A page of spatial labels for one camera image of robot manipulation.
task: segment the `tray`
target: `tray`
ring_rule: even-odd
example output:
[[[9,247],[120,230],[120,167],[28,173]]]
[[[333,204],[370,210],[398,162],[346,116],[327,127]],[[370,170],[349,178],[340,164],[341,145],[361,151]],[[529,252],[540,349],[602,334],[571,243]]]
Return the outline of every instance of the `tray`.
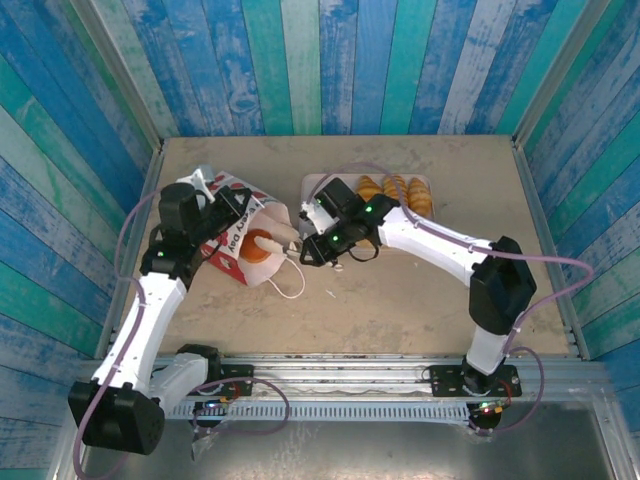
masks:
[[[382,179],[384,178],[384,174],[382,174],[382,173],[369,173],[369,172],[364,172],[364,173],[339,173],[339,174],[336,174],[336,175],[334,175],[332,177],[329,177],[327,179],[327,181],[331,180],[332,178],[338,177],[338,178],[342,179],[342,181],[344,183],[346,183],[347,186],[349,186],[353,191],[355,191],[356,188],[358,187],[358,182],[360,181],[360,178],[363,175],[367,175],[368,177],[371,178],[371,180],[376,182],[378,185],[382,185]],[[411,181],[412,178],[418,178],[419,180],[424,182],[427,187],[429,187],[429,191],[431,192],[431,197],[433,199],[433,188],[431,187],[431,182],[429,182],[429,179],[427,177],[425,177],[424,175],[418,175],[418,174],[415,174],[415,173],[400,173],[400,174],[394,173],[394,175],[400,175],[404,179],[404,181],[407,183],[407,185],[409,185],[409,182]],[[311,189],[313,189],[313,187],[315,187],[315,185],[324,176],[325,176],[324,173],[311,173],[311,174],[305,176],[302,179],[301,202],[305,202],[307,200],[307,197],[309,196],[309,193],[311,192]],[[435,206],[433,205],[433,203],[432,203],[432,206],[431,206],[431,214],[428,215],[426,218],[429,219],[429,220],[435,221],[436,213],[435,213]],[[300,236],[302,238],[304,238],[306,235],[310,235],[310,234],[313,233],[313,226],[310,225],[309,223],[301,221],[301,222],[299,222],[298,225],[299,225],[298,226],[298,231],[300,232]],[[366,240],[364,242],[358,243],[358,245],[353,248],[353,252],[354,253],[357,253],[357,252],[370,252],[372,250],[373,250],[373,247]],[[389,253],[389,252],[404,253],[401,250],[396,250],[394,248],[383,247],[383,248],[380,249],[380,253],[381,254],[382,253]]]

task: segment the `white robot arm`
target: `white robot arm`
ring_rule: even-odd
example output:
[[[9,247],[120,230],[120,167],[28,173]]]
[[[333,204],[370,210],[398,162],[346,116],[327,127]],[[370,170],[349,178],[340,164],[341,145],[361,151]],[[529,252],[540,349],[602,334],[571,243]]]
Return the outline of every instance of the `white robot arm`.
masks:
[[[301,218],[316,232],[303,243],[301,262],[321,266],[350,253],[355,243],[368,239],[376,248],[386,245],[416,255],[447,271],[470,288],[469,313],[477,324],[465,357],[470,390],[485,392],[491,376],[504,361],[503,348],[517,316],[527,307],[536,284],[524,261],[504,260],[459,246],[415,222],[428,225],[446,237],[485,249],[522,253],[518,244],[502,237],[498,242],[476,239],[414,214],[409,219],[400,204],[385,195],[365,202],[339,178],[329,182],[302,205]]]
[[[169,322],[203,262],[200,246],[241,220],[251,198],[251,190],[229,187],[214,196],[208,189],[213,179],[211,167],[202,166],[160,194],[160,225],[152,230],[140,268],[146,299],[134,340],[127,348],[139,312],[137,296],[91,381],[76,382],[69,393],[69,406],[79,424],[109,372],[117,369],[85,430],[87,445],[151,453],[162,434],[164,412],[220,375],[217,350],[201,345],[186,345],[171,365],[152,372]],[[119,365],[114,365],[120,356]]]

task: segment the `wooden table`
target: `wooden table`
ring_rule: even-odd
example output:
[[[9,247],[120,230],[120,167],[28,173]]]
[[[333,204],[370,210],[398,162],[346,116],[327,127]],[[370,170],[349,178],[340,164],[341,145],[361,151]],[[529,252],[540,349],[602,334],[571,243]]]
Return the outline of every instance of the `wooden table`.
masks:
[[[297,225],[302,178],[356,160],[426,175],[438,222],[480,238],[507,235],[523,251],[540,253],[508,137],[174,138],[166,147],[159,184],[209,163],[215,171],[229,171],[286,203]],[[153,209],[147,232],[158,221]],[[468,291],[453,277],[402,253],[381,255],[366,264],[350,259],[343,263],[340,273],[305,267],[307,289],[296,300],[280,297],[269,284],[244,287],[203,265],[161,351],[175,352],[191,342],[229,354],[467,351],[475,324],[467,313]],[[531,268],[539,299],[551,292],[551,285],[543,265]],[[290,265],[274,280],[291,292],[299,288],[298,273]],[[540,353],[568,353],[556,306],[536,313],[517,343]]]

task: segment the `striped wooden backdrop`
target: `striped wooden backdrop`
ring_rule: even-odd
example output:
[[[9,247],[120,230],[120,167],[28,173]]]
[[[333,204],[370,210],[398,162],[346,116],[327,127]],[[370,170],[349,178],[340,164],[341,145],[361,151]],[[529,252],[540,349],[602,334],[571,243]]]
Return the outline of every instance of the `striped wooden backdrop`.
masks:
[[[161,137],[511,134],[587,0],[93,0]]]
[[[46,474],[151,154],[69,1],[0,1],[2,479]]]
[[[595,267],[573,303],[592,358],[607,362],[640,432],[638,25],[638,0],[611,1],[525,152],[558,253]]]

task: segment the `wooden surface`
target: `wooden surface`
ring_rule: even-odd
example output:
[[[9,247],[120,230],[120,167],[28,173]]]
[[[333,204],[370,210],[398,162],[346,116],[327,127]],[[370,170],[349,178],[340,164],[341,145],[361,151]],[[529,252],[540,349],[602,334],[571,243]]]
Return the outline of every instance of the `wooden surface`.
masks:
[[[587,0],[91,3],[168,138],[513,134]]]
[[[295,135],[322,133],[317,0],[282,0],[282,26]]]
[[[437,0],[398,0],[380,133],[409,131]]]
[[[636,435],[640,433],[638,22],[640,3],[610,2],[524,146],[558,254],[579,258],[595,270],[594,280],[573,294],[573,304],[589,354],[607,365]],[[575,267],[562,270],[567,283],[583,276]]]
[[[0,85],[0,478],[35,480],[95,353],[152,149],[69,0],[0,2]]]
[[[451,82],[438,133],[462,134],[466,131],[515,3],[515,0],[477,1],[460,52],[461,68],[456,70]]]
[[[394,172],[426,175],[444,225],[489,239],[512,236],[525,252],[539,252],[506,137],[176,138],[168,143],[160,184],[210,163],[282,200],[297,222],[304,175],[364,159]],[[147,231],[158,222],[153,212]],[[307,289],[297,300],[285,300],[269,284],[243,287],[204,265],[161,350],[175,352],[187,342],[215,345],[225,353],[468,349],[474,329],[468,292],[452,276],[405,254],[344,263],[341,273],[305,267]],[[532,270],[538,299],[551,287],[543,266],[533,264]],[[291,266],[274,280],[287,292],[299,288]],[[566,353],[555,306],[534,315],[518,342],[541,353]]]

